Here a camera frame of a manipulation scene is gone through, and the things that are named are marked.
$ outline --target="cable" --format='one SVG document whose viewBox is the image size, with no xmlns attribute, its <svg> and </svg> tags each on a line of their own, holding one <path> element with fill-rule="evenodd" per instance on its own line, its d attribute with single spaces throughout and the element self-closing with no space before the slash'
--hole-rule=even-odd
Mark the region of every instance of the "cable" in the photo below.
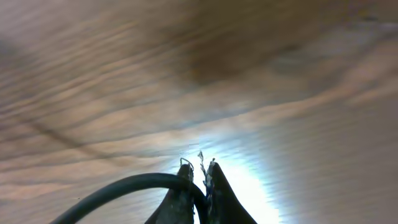
<svg viewBox="0 0 398 224">
<path fill-rule="evenodd" d="M 189 190 L 193 196 L 200 223 L 207 223 L 206 198 L 202 191 L 189 180 L 173 174 L 140 174 L 118 180 L 87 196 L 79 203 L 69 208 L 50 224 L 73 224 L 100 206 L 133 193 L 151 188 L 168 188 L 172 190 Z"/>
</svg>

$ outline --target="wooden surface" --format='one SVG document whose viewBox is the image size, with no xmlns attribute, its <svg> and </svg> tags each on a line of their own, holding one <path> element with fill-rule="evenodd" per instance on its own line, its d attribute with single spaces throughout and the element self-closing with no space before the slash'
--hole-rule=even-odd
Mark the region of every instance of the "wooden surface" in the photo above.
<svg viewBox="0 0 398 224">
<path fill-rule="evenodd" d="M 398 27 L 348 22 L 364 1 L 0 4 L 1 223 L 180 157 L 201 186 L 200 150 L 259 223 L 397 223 Z M 82 223 L 142 223 L 164 193 Z"/>
</svg>

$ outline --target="black cable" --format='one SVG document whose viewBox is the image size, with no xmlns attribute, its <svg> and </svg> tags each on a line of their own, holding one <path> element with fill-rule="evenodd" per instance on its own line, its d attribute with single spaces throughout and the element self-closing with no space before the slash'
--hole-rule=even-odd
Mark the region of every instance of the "black cable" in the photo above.
<svg viewBox="0 0 398 224">
<path fill-rule="evenodd" d="M 73 224 L 100 206 L 122 197 L 123 195 L 151 188 L 189 190 L 193 196 L 200 223 L 207 223 L 206 198 L 202 191 L 189 180 L 173 174 L 140 174 L 118 180 L 87 196 L 69 208 L 50 224 Z"/>
</svg>

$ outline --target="blurry background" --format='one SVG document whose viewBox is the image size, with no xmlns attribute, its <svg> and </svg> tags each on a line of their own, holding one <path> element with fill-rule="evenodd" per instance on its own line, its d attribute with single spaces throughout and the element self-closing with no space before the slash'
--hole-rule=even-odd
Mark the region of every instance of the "blurry background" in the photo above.
<svg viewBox="0 0 398 224">
<path fill-rule="evenodd" d="M 258 223 L 396 223 L 397 1 L 0 0 L 0 221 L 220 163 Z M 143 223 L 165 190 L 82 223 Z"/>
</svg>

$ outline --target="wire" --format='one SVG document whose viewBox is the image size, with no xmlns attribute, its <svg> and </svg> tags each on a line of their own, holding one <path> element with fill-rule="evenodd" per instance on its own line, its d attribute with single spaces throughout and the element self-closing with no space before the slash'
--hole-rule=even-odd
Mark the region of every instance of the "wire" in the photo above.
<svg viewBox="0 0 398 224">
<path fill-rule="evenodd" d="M 189 190 L 192 193 L 193 203 L 197 208 L 200 223 L 207 223 L 206 198 L 195 184 L 177 175 L 151 173 L 126 177 L 97 190 L 72 208 L 69 208 L 50 224 L 76 223 L 93 210 L 114 199 L 138 190 L 151 188 Z"/>
</svg>

